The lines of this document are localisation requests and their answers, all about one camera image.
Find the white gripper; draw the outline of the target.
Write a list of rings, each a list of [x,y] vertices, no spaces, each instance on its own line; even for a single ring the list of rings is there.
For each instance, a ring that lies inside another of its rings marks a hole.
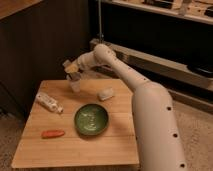
[[[82,56],[74,60],[72,63],[70,60],[67,59],[63,62],[62,65],[64,68],[67,68],[69,65],[76,65],[78,67],[78,70],[87,69],[85,58]],[[79,81],[81,79],[81,74],[79,72],[68,73],[66,78],[70,81]]]

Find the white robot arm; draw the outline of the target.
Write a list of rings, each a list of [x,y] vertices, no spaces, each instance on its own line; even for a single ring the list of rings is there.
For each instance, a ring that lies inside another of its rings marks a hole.
[[[79,81],[79,71],[108,65],[132,91],[132,112],[141,171],[188,171],[183,145],[168,90],[124,62],[105,44],[74,61],[66,60],[69,81]]]

